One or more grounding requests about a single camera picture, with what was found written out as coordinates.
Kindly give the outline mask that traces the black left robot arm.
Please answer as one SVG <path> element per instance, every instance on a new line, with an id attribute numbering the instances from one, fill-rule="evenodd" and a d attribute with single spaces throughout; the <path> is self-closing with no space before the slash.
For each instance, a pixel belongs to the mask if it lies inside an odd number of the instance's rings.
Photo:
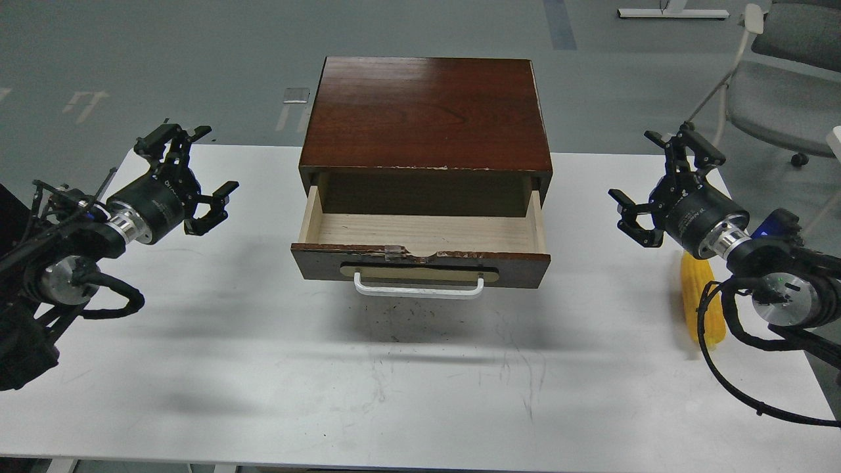
<path id="1" fill-rule="evenodd" d="M 35 180 L 27 206 L 2 188 L 2 390 L 57 366 L 57 340 L 76 319 L 118 319 L 144 306 L 141 291 L 103 273 L 99 261 L 132 242 L 156 244 L 176 227 L 202 236 L 227 219 L 239 183 L 202 194 L 189 167 L 192 145 L 210 132 L 164 123 L 139 137 L 134 152 L 149 169 L 107 200 Z"/>

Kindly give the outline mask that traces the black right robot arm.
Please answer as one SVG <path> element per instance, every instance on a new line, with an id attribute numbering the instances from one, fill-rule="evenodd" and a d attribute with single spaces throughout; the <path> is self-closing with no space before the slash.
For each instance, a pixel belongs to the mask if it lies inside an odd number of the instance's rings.
<path id="1" fill-rule="evenodd" d="M 610 189 L 619 230 L 645 248 L 668 235 L 692 258 L 723 258 L 732 276 L 720 286 L 721 304 L 739 341 L 804 351 L 838 368 L 839 344 L 812 329 L 839 318 L 839 259 L 806 248 L 797 216 L 782 208 L 748 233 L 747 210 L 707 180 L 725 156 L 690 126 L 669 138 L 645 137 L 664 151 L 665 174 L 645 203 Z"/>

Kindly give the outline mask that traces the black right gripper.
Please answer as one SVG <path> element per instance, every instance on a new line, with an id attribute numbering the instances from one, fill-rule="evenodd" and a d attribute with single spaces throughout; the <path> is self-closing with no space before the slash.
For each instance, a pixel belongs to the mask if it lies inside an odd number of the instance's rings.
<path id="1" fill-rule="evenodd" d="M 664 150 L 665 175 L 645 204 L 609 189 L 618 203 L 619 230 L 643 248 L 660 248 L 667 234 L 694 258 L 728 258 L 749 240 L 749 215 L 706 179 L 726 162 L 724 153 L 687 124 L 669 139 L 655 131 L 644 132 L 644 137 Z M 640 215 L 651 215 L 654 228 L 643 228 Z"/>

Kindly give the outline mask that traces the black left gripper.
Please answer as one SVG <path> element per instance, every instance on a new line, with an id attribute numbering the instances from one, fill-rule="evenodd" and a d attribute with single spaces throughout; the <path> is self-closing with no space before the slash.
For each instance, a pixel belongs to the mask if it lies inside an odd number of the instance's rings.
<path id="1" fill-rule="evenodd" d="M 204 195 L 189 170 L 192 144 L 211 132 L 209 125 L 186 131 L 178 124 L 162 124 L 136 139 L 134 153 L 148 162 L 150 171 L 109 196 L 107 206 L 130 209 L 142 219 L 145 228 L 139 233 L 139 242 L 156 244 L 181 222 L 185 234 L 204 236 L 228 218 L 229 195 L 240 183 L 227 181 L 213 194 Z M 208 211 L 195 217 L 199 204 Z"/>

